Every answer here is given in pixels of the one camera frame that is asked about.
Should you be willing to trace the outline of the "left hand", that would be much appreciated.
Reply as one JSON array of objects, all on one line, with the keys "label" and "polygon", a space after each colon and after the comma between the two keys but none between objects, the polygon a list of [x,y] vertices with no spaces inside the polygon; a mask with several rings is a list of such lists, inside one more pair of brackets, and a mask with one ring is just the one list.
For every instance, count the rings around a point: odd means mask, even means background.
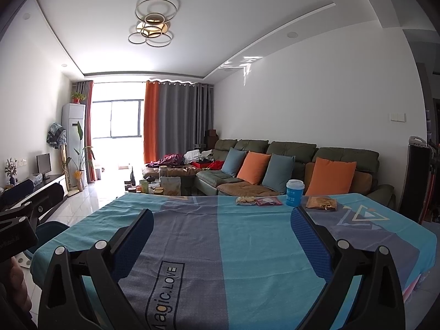
[{"label": "left hand", "polygon": [[22,311],[29,312],[32,307],[31,299],[28,295],[24,273],[15,257],[12,257],[7,265],[6,283],[11,289],[12,298],[17,306]]}]

